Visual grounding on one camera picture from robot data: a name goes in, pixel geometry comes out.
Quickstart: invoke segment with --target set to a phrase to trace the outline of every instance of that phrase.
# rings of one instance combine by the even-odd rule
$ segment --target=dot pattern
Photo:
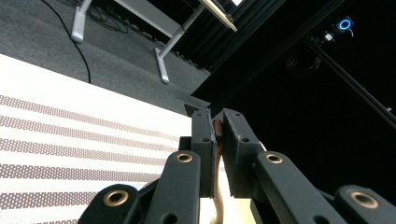
[[[24,109],[24,110],[29,110],[41,114],[47,114],[59,118],[64,118],[64,119],[72,119],[72,120],[77,120],[85,123],[90,123],[90,124],[95,124],[98,126],[104,126],[107,128],[112,128],[112,129],[118,129],[130,133],[139,133],[143,135],[149,135],[149,136],[156,136],[156,137],[161,137],[165,138],[171,141],[178,142],[179,137],[178,136],[173,136],[167,133],[161,133],[161,132],[156,132],[152,130],[147,130],[147,129],[141,129],[137,128],[134,126],[129,126],[126,124],[121,124],[117,123],[114,121],[106,120],[106,119],[99,119],[99,118],[94,118],[91,116],[47,106],[47,105],[40,105],[28,101],[23,101],[20,99],[15,99],[12,97],[7,97],[4,95],[0,95],[0,105],[6,105],[10,107],[15,107],[19,109]]]
[[[51,156],[82,158],[82,159],[99,160],[99,161],[119,161],[119,162],[161,165],[161,166],[164,166],[166,162],[165,159],[138,157],[138,156],[125,155],[120,153],[103,152],[103,151],[89,150],[89,149],[76,148],[76,147],[55,146],[55,145],[41,144],[34,142],[16,141],[16,140],[4,139],[4,138],[0,138],[0,150],[51,155]]]
[[[89,204],[96,192],[2,193],[1,209],[72,206]]]
[[[71,220],[61,220],[61,221],[51,221],[51,222],[40,222],[36,224],[77,224],[78,220],[77,219],[71,219]]]
[[[0,164],[0,178],[151,182],[160,176],[121,171]]]
[[[97,142],[105,142],[109,144],[115,144],[115,145],[127,146],[127,147],[140,147],[145,149],[160,150],[167,152],[174,152],[177,150],[176,148],[168,147],[160,144],[140,142],[131,139],[110,136],[106,134],[91,133],[87,131],[65,128],[61,126],[31,121],[27,119],[16,119],[1,115],[0,115],[0,126],[22,129],[37,133],[51,133],[61,136],[74,137],[74,138],[92,140]]]

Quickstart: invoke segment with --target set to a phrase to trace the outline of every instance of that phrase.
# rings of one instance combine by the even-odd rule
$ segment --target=blue led light
[[[340,21],[340,22],[338,23],[338,27],[339,27],[341,30],[345,31],[345,30],[347,30],[347,29],[350,28],[351,24],[352,24],[352,22],[351,22],[350,20],[344,19],[344,20],[342,20],[342,21]]]

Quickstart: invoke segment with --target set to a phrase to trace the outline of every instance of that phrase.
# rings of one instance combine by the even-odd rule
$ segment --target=gray carpet
[[[47,2],[61,15],[69,32],[75,8]],[[56,15],[40,0],[1,0],[0,53],[88,81],[84,62]],[[191,96],[209,76],[174,53],[164,58],[170,83],[161,82],[154,48],[163,44],[129,28],[128,34],[109,31],[87,16],[84,42],[78,44],[92,73],[92,85],[187,115],[184,104],[204,108]]]

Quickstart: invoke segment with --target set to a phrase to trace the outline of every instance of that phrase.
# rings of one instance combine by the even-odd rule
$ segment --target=mounting hole
[[[266,158],[271,163],[281,163],[283,161],[283,159],[280,156],[277,156],[277,155],[274,155],[274,154],[267,155]]]
[[[330,224],[329,220],[327,220],[327,218],[323,216],[315,216],[314,221],[318,224]]]
[[[128,192],[123,189],[114,189],[109,191],[103,201],[109,207],[122,205],[128,200]]]
[[[177,223],[177,216],[175,214],[166,214],[163,217],[163,224],[173,224]]]
[[[349,196],[353,201],[355,201],[355,203],[358,203],[363,207],[376,209],[379,206],[378,201],[369,194],[352,191],[350,192]]]
[[[192,161],[192,155],[187,154],[187,153],[179,154],[179,155],[177,155],[177,161],[178,162],[189,162],[189,161]]]

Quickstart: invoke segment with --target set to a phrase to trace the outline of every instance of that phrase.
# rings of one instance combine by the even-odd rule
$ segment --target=brass insert
[[[280,156],[269,154],[266,156],[266,159],[271,163],[281,163],[283,159]]]
[[[177,155],[178,162],[190,162],[192,161],[192,155],[187,153],[182,153]]]
[[[363,192],[352,191],[349,193],[349,197],[355,203],[366,208],[376,209],[379,206],[378,201],[373,196]]]
[[[123,189],[113,189],[109,191],[103,201],[109,207],[116,207],[122,205],[128,200],[128,192]]]

